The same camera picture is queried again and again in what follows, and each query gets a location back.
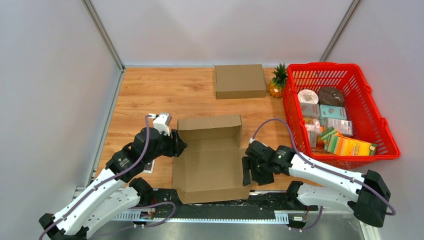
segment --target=white wall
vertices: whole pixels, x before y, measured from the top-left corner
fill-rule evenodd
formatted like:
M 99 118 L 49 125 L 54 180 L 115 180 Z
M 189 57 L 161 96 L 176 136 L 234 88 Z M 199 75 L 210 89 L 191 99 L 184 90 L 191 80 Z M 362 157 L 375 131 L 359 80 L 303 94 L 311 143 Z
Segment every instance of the white wall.
M 380 172 L 392 193 L 397 215 L 381 238 L 422 239 L 424 2 L 364 0 L 329 61 L 360 65 L 402 154 L 361 168 Z
M 93 0 L 125 65 L 319 61 L 352 0 Z
M 81 1 L 0 6 L 0 239 L 33 240 L 87 182 L 119 71 Z

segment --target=blue box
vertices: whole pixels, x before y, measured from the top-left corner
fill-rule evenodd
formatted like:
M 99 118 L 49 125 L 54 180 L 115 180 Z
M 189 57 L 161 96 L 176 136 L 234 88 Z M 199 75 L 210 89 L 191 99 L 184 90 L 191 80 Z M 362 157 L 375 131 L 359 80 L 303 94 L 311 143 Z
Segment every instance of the blue box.
M 324 120 L 327 118 L 347 120 L 346 110 L 342 106 L 319 105 L 319 121 L 324 125 Z

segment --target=closed cardboard box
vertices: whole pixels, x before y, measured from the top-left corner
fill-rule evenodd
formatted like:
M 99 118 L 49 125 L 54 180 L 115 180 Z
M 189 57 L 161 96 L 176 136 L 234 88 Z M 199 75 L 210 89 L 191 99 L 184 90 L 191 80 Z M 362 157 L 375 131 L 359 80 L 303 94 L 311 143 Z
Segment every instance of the closed cardboard box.
M 243 186 L 240 115 L 178 120 L 178 133 L 188 147 L 174 157 L 172 186 L 183 204 L 247 199 Z
M 261 64 L 215 66 L 216 99 L 264 98 L 267 92 Z

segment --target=toilet paper roll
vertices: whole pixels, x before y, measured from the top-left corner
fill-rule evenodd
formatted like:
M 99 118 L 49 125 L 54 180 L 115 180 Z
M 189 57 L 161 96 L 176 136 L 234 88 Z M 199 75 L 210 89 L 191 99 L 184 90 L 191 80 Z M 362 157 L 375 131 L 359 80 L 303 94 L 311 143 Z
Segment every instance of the toilet paper roll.
M 341 107 L 345 103 L 342 91 L 335 87 L 323 86 L 318 91 L 319 104 Z
M 304 89 L 297 94 L 299 102 L 305 104 L 318 104 L 318 95 L 309 89 Z

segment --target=wooden table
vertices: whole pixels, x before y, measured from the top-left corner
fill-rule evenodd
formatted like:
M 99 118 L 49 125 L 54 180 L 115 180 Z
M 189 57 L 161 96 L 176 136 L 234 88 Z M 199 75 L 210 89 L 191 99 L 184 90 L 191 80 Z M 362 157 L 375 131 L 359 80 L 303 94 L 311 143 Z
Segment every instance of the wooden table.
M 264 68 L 268 83 L 272 72 L 272 68 Z M 263 121 L 286 119 L 281 98 L 268 93 L 265 98 L 216 100 L 214 82 L 213 67 L 127 68 L 96 174 L 115 152 L 133 141 L 145 127 L 144 117 L 149 113 L 170 113 L 173 120 L 169 127 L 172 129 L 177 128 L 177 119 L 241 114 L 243 148 L 247 148 L 249 139 Z M 280 122 L 267 123 L 256 138 L 274 149 L 279 145 L 291 146 L 289 133 Z M 172 188 L 172 167 L 172 159 L 162 156 L 155 160 L 153 173 L 139 176 L 153 188 Z M 253 184 L 252 189 L 285 190 L 291 181 L 299 180 L 283 174 L 275 175 L 274 179 L 273 184 Z

